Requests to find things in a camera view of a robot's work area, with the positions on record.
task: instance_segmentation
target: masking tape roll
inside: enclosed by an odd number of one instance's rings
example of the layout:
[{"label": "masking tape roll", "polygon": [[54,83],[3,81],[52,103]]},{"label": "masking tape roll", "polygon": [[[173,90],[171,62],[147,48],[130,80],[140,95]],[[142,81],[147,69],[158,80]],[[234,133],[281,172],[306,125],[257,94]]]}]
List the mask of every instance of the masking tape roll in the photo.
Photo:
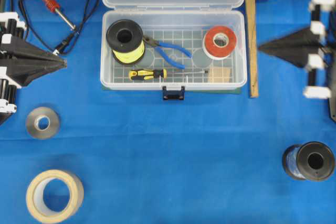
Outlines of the masking tape roll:
[{"label": "masking tape roll", "polygon": [[[69,202],[61,212],[50,210],[43,200],[44,188],[53,179],[62,180],[70,192]],[[30,214],[39,222],[45,224],[59,223],[77,212],[83,202],[83,198],[83,185],[76,175],[64,170],[47,170],[31,181],[27,189],[26,204]]]}]

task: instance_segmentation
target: toolbox latch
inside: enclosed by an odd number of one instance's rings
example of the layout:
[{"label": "toolbox latch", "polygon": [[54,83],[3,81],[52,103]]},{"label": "toolbox latch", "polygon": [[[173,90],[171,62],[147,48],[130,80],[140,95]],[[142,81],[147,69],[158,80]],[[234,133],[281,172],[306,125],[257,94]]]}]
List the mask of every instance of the toolbox latch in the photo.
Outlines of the toolbox latch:
[{"label": "toolbox latch", "polygon": [[167,90],[167,86],[162,87],[164,100],[184,100],[184,86],[180,90]]}]

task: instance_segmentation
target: blue fabric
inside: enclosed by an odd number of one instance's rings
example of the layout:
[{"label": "blue fabric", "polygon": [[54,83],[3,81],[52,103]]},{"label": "blue fabric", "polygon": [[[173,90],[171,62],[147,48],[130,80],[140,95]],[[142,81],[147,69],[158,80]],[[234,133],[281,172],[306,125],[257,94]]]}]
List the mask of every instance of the blue fabric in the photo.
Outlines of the blue fabric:
[{"label": "blue fabric", "polygon": [[[258,43],[308,25],[309,1],[258,0]],[[77,23],[85,0],[60,2]],[[50,44],[68,35],[40,0],[26,6]],[[335,175],[298,182],[281,165],[292,144],[320,141],[336,151],[328,102],[303,97],[303,70],[259,53],[258,99],[248,98],[248,85],[241,95],[189,92],[183,102],[163,102],[154,91],[104,91],[99,71],[107,10],[100,2],[67,57],[68,68],[20,90],[17,113],[0,127],[1,223],[37,223],[26,208],[26,189],[48,169],[72,171],[85,188],[82,207],[65,223],[336,222]],[[29,41],[41,46],[33,36]],[[38,141],[25,120],[42,105],[57,111],[61,128]]]}]

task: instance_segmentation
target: wooden stick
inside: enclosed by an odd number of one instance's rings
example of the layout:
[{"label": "wooden stick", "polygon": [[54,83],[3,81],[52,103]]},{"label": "wooden stick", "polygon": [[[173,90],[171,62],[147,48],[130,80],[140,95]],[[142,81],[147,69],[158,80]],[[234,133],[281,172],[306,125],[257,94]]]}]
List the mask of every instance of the wooden stick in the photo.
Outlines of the wooden stick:
[{"label": "wooden stick", "polygon": [[250,67],[250,97],[259,97],[258,86],[258,59],[257,59],[257,31],[256,31],[256,0],[245,0],[247,26],[248,26],[248,48]]}]

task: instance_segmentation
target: silver tape roll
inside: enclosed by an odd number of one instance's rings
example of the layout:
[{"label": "silver tape roll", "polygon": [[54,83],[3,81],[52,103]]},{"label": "silver tape roll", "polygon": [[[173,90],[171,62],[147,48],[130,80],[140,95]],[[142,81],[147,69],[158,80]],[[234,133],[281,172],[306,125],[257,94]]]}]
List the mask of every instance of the silver tape roll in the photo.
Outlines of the silver tape roll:
[{"label": "silver tape roll", "polygon": [[[48,121],[45,129],[41,129],[39,123],[42,119]],[[44,140],[53,137],[59,130],[59,117],[50,108],[39,107],[30,112],[26,120],[28,133],[36,139]]]},{"label": "silver tape roll", "polygon": [[[68,205],[61,212],[50,210],[43,200],[44,188],[53,179],[62,180],[69,189]],[[81,206],[84,189],[79,178],[64,170],[47,170],[37,175],[30,183],[26,194],[27,208],[30,214],[39,222],[45,224],[60,223],[74,215]]]}]

